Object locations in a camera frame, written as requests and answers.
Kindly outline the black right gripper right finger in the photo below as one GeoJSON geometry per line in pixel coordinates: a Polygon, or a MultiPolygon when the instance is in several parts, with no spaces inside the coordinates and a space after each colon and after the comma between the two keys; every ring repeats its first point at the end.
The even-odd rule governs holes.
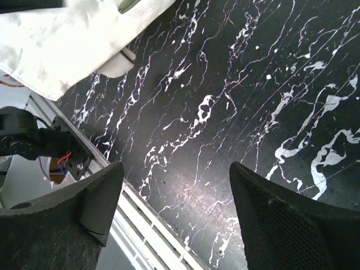
{"type": "Polygon", "coordinates": [[[359,269],[359,212],[302,196],[238,162],[229,180],[248,269],[359,269]]]}

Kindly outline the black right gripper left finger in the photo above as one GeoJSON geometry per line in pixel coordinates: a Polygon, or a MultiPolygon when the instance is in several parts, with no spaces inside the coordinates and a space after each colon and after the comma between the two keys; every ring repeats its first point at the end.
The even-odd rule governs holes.
{"type": "Polygon", "coordinates": [[[1,209],[1,269],[96,269],[123,178],[117,161],[47,195],[1,209]]]}

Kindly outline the white glove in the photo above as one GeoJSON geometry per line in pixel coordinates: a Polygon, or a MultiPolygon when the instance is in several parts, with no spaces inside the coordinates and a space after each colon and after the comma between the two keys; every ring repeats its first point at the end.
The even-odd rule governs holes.
{"type": "Polygon", "coordinates": [[[1,70],[58,100],[145,30],[172,1],[2,1],[1,70]]]}

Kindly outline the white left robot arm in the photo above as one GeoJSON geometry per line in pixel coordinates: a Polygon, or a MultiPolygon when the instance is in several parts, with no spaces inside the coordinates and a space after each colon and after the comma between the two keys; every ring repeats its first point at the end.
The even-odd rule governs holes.
{"type": "Polygon", "coordinates": [[[1,108],[1,157],[61,158],[68,153],[70,141],[68,132],[39,128],[37,118],[29,111],[12,106],[1,108]]]}

